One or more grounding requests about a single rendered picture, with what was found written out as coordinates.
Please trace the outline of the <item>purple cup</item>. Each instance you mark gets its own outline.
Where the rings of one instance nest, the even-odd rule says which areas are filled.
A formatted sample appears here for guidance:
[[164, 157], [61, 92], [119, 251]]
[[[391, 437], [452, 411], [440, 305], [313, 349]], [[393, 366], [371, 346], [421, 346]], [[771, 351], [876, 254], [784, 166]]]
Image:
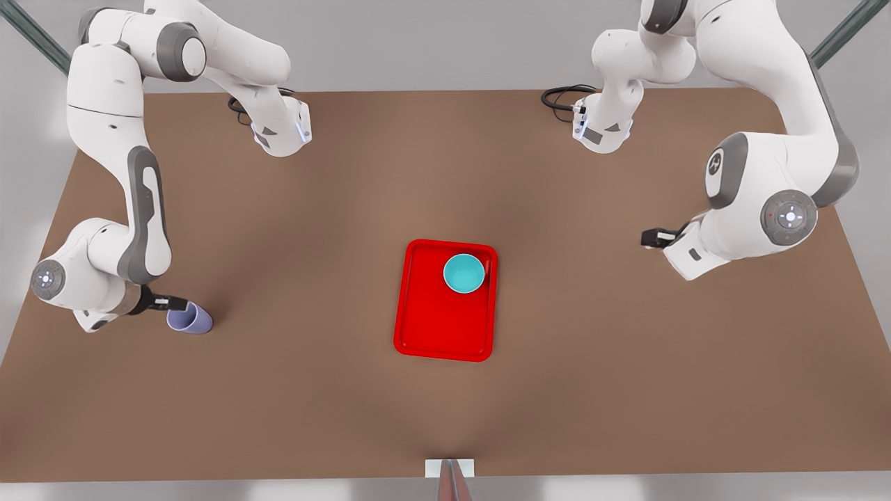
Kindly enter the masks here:
[[166, 323], [175, 332], [204, 334], [213, 327], [212, 317], [199, 305], [188, 301], [183, 310], [168, 310]]

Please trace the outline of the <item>teal bowl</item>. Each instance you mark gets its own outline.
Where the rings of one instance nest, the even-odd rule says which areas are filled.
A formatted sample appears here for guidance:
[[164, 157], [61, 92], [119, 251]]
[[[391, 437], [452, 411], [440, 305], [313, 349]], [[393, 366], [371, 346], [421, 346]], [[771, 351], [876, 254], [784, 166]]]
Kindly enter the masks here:
[[449, 257], [443, 266], [443, 281], [453, 292], [467, 294], [481, 288], [487, 270], [481, 261], [468, 253]]

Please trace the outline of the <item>red tray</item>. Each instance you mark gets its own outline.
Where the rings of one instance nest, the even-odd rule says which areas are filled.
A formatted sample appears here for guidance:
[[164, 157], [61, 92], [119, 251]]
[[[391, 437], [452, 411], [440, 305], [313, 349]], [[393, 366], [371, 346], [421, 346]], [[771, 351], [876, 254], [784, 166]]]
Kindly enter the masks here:
[[[449, 262], [465, 256], [478, 287], [449, 286]], [[407, 245], [397, 302], [394, 347], [401, 354], [479, 363], [494, 345], [498, 254], [491, 246], [435, 240]]]

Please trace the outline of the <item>silver frame post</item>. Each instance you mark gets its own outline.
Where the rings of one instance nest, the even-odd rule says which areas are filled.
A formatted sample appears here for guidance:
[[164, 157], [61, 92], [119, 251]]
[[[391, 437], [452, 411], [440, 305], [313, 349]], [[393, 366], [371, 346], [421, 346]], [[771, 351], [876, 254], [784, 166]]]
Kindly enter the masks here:
[[821, 69], [890, 2], [891, 0], [860, 0], [810, 54], [810, 59], [817, 69]]
[[9, 22], [63, 75], [69, 75], [71, 64], [69, 53], [16, 0], [0, 0], [0, 17]]
[[425, 476], [437, 479], [436, 501], [473, 501], [466, 479], [475, 476], [474, 459], [425, 459]]

